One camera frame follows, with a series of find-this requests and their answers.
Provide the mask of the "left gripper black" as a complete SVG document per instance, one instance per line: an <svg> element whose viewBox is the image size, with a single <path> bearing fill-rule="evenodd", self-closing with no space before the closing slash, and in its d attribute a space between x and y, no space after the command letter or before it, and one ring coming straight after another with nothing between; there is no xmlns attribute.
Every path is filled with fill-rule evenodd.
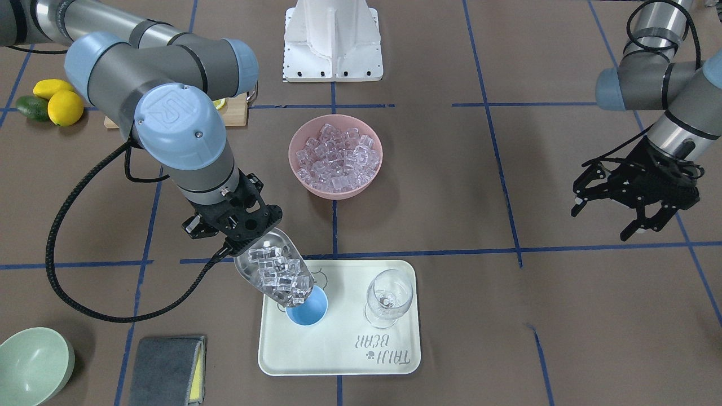
<svg viewBox="0 0 722 406"><path fill-rule="evenodd" d="M602 163L616 164L609 172ZM688 210L701 200L697 180L705 170L685 158L668 155L643 136L626 157L607 153L586 162L582 174L573 182L577 217L590 201L614 200L634 208L636 218L619 234L627 241L637 231L661 231L678 210ZM646 206L661 203L651 218Z"/></svg>

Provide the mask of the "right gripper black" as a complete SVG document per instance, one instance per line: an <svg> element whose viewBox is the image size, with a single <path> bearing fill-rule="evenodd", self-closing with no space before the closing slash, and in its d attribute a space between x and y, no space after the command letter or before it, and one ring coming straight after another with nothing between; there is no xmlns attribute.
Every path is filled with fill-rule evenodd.
<svg viewBox="0 0 722 406"><path fill-rule="evenodd" d="M227 256L237 257L272 231L282 219L278 205L266 205L261 191L262 181L254 174L242 171L235 190L221 195L213 205L191 203L194 214L182 223L191 239L225 235L223 250Z"/></svg>

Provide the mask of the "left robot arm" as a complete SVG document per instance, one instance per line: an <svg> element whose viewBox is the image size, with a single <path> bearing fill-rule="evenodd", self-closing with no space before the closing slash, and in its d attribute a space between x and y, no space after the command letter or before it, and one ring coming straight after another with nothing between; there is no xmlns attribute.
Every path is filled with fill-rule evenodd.
<svg viewBox="0 0 722 406"><path fill-rule="evenodd" d="M661 231L680 210L698 203L697 160L720 139L720 53L701 57L691 1L647 1L629 16L618 67L596 82L597 105L607 111L652 111L661 116L614 148L583 164L573 182L577 216L591 201L612 200L634 210L620 232Z"/></svg>

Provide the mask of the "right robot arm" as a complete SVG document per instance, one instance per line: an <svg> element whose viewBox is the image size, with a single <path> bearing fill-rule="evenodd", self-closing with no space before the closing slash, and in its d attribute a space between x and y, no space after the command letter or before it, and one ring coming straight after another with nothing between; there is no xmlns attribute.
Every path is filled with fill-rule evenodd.
<svg viewBox="0 0 722 406"><path fill-rule="evenodd" d="M146 150L193 206L192 239L225 235L237 257L281 220L262 183L245 175L227 141L215 100L251 92L259 66L232 38L208 39L98 1L3 1L2 46L68 47L74 89Z"/></svg>

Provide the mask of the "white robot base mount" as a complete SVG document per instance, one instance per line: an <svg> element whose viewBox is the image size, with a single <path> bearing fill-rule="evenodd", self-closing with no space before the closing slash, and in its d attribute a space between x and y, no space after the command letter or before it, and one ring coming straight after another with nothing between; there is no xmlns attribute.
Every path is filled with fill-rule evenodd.
<svg viewBox="0 0 722 406"><path fill-rule="evenodd" d="M366 1L298 1L284 18L284 82L384 77L378 13Z"/></svg>

